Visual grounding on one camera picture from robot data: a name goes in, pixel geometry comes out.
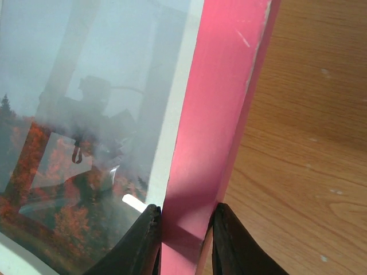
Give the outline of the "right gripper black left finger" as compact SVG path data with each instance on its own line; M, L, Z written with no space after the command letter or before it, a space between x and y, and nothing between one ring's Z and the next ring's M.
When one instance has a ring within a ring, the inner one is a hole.
M161 235L161 208L148 205L116 246L84 275L158 274Z

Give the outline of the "red forest photo print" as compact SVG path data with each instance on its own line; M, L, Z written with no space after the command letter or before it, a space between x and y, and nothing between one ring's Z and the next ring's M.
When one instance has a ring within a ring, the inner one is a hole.
M203 5L1 2L2 274L84 274L162 208Z

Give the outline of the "pink picture frame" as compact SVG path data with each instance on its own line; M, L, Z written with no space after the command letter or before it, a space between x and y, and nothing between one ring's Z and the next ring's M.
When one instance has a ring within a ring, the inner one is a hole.
M158 274L201 274L279 1L203 1L166 196Z

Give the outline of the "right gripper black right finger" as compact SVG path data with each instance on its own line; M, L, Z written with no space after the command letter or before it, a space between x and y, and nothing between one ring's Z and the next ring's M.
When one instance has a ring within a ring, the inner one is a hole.
M212 270L216 275L288 275L226 203L219 203L213 213Z

